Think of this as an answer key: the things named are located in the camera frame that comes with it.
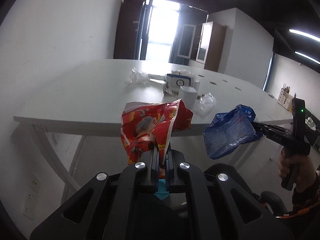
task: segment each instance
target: ceiling light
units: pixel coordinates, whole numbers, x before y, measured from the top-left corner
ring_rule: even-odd
[[[295,53],[298,54],[298,55],[301,55],[301,56],[303,56],[303,57],[306,57],[306,58],[308,58],[308,59],[311,59],[312,61],[320,64],[320,62],[317,61],[317,60],[315,60],[314,58],[311,58],[311,57],[309,57],[309,56],[307,56],[307,55],[304,55],[304,54],[302,54],[302,53],[300,53],[300,52],[296,52],[296,51],[295,51]]]
[[[300,34],[300,35],[303,35],[303,36],[306,36],[308,38],[311,38],[311,39],[314,39],[315,41],[319,41],[320,42],[320,38],[316,37],[316,36],[313,36],[311,34],[308,34],[308,33],[303,33],[301,31],[297,31],[297,30],[292,30],[290,29],[289,30],[291,33],[296,33],[296,34]]]

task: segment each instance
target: red snack wrapper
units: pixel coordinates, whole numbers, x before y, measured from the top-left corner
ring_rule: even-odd
[[[158,143],[160,163],[164,165],[171,132],[191,128],[193,113],[181,99],[172,103],[127,103],[121,116],[121,141],[128,155],[128,164],[139,161],[143,152]]]

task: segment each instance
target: silver screw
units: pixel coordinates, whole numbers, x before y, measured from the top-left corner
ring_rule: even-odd
[[[185,169],[185,170],[190,168],[189,163],[180,163],[179,166],[180,166],[180,168]]]
[[[220,179],[221,181],[226,181],[228,179],[228,175],[224,173],[220,173],[218,175],[218,179]]]
[[[143,162],[138,162],[134,166],[136,166],[137,169],[143,169],[146,166],[146,164]]]
[[[107,175],[105,173],[99,173],[97,175],[97,180],[105,180],[107,178]]]

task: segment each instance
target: dark ceiling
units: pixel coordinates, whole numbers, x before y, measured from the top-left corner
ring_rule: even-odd
[[[289,32],[289,29],[296,29],[320,37],[320,0],[171,1],[187,4],[208,13],[236,7],[259,22],[274,37],[275,53],[320,73],[319,64],[294,53],[298,51],[320,61],[320,42]]]

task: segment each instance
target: tabletop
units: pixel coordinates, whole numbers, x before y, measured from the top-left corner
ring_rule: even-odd
[[[172,70],[189,70],[200,81],[199,94],[211,92],[216,105],[206,116],[194,114],[192,129],[182,135],[200,135],[216,113],[243,104],[254,109],[260,122],[281,125],[292,114],[275,98],[251,83],[209,70],[184,65],[105,59],[76,67],[40,91],[13,117],[15,121],[41,126],[45,131],[71,134],[119,136],[121,114],[127,102],[164,103],[176,100],[163,96],[163,83],[130,84],[133,68],[164,75]]]

